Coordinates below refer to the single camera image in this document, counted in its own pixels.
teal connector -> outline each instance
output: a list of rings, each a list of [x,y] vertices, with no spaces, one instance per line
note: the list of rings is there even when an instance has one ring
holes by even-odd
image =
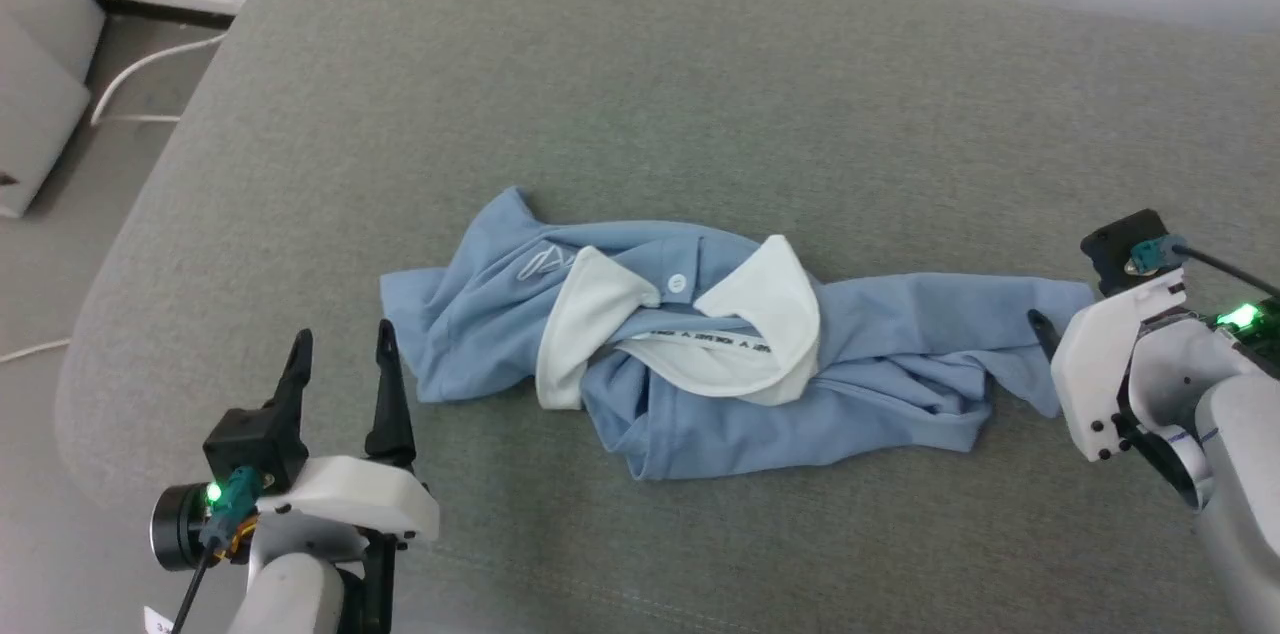
[[[232,471],[221,496],[212,503],[209,521],[200,530],[201,546],[220,549],[230,543],[243,520],[253,514],[257,498],[262,496],[262,478],[251,466]]]
[[[1146,275],[1161,269],[1180,266],[1187,261],[1187,256],[1175,252],[1175,246],[1187,246],[1187,240],[1176,234],[1165,234],[1165,237],[1147,240],[1133,247],[1129,252],[1129,261],[1133,265],[1130,274]]]

gray fabric cushion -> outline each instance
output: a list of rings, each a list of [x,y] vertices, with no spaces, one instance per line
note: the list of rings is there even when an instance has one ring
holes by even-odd
[[[827,279],[1091,278],[1079,238],[1142,206],[1275,274],[1277,81],[1274,38],[986,0],[250,0],[88,298],[59,444],[137,530],[311,327],[305,438],[358,452],[378,277],[513,183],[549,222],[783,233]],[[713,482],[632,482],[529,387],[413,424],[444,521],[402,631],[1233,626],[1156,474],[1005,394],[972,455]]]

blue polo shirt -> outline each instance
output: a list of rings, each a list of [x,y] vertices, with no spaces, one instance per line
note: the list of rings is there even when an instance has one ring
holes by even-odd
[[[966,274],[823,284],[799,266],[787,275],[790,247],[774,240],[762,247],[676,222],[545,224],[512,188],[476,215],[448,266],[384,275],[383,306],[421,401],[494,394],[540,377],[552,361],[567,373],[561,389],[579,397],[572,401],[581,402],[604,448],[626,457],[637,479],[824,465],[901,444],[969,451],[991,415],[988,375],[1041,414],[1057,415],[1027,310],[1065,329],[1093,302],[1089,287]],[[728,292],[735,278],[760,266],[763,279]],[[762,280],[780,282],[781,292],[764,291]],[[806,297],[817,307],[812,323],[801,314]],[[701,305],[712,298],[728,298],[721,315],[705,314],[710,309]],[[567,333],[544,347],[553,311],[570,316],[566,332],[604,321],[607,332],[584,329],[594,347],[589,359],[576,352],[557,364],[561,352],[584,350]],[[797,311],[797,320],[780,320],[778,311]],[[806,332],[814,334],[812,351]],[[681,360],[682,336],[703,347],[698,356]],[[780,341],[795,337],[799,343]],[[782,365],[790,368],[781,371],[787,392],[768,400],[782,403],[723,393],[740,383],[739,368],[726,361],[741,361],[741,369],[763,361],[767,371],[772,360],[717,357],[767,357],[790,343],[797,356]],[[667,345],[678,360],[669,368],[644,348]],[[708,392],[699,393],[699,366],[713,370]]]

white cable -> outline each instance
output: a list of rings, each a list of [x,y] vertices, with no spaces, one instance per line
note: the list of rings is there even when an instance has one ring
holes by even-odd
[[[24,356],[31,356],[33,354],[40,354],[42,351],[58,350],[72,343],[70,339],[58,339],[56,342],[45,342],[44,345],[36,345],[33,347],[27,347],[24,350],[18,350],[13,354],[6,354],[0,356],[0,364],[9,364],[10,361],[17,361]]]
[[[156,51],[155,54],[148,54],[146,56],[142,56],[142,59],[134,61],[133,64],[129,64],[128,67],[124,68],[123,72],[115,74],[115,78],[111,79],[111,83],[106,86],[105,91],[102,91],[102,97],[97,100],[97,106],[93,108],[93,114],[90,115],[88,123],[91,124],[91,127],[97,127],[102,122],[170,122],[170,123],[178,122],[179,118],[170,114],[136,114],[136,115],[122,115],[122,117],[102,117],[102,113],[106,111],[106,102],[111,100],[111,96],[115,93],[115,90],[120,88],[120,85],[124,83],[124,79],[132,77],[138,69],[142,69],[143,67],[151,64],[152,61],[164,59],[165,56],[173,56],[175,54],[184,54],[188,51],[196,51],[197,49],[205,49],[206,46],[214,46],[215,44],[223,41],[224,38],[227,38],[227,32],[219,33],[216,37],[211,37],[198,42],[183,44],[161,51]]]

label sticker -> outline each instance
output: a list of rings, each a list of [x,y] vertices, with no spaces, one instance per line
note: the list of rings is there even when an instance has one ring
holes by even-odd
[[[142,607],[143,634],[173,634],[173,621],[169,621],[160,612],[151,607]]]
[[[631,339],[657,339],[659,342],[672,342],[689,345],[704,350],[727,350],[749,354],[772,354],[768,343],[760,337],[750,334],[737,334],[735,332],[646,332],[628,337]]]

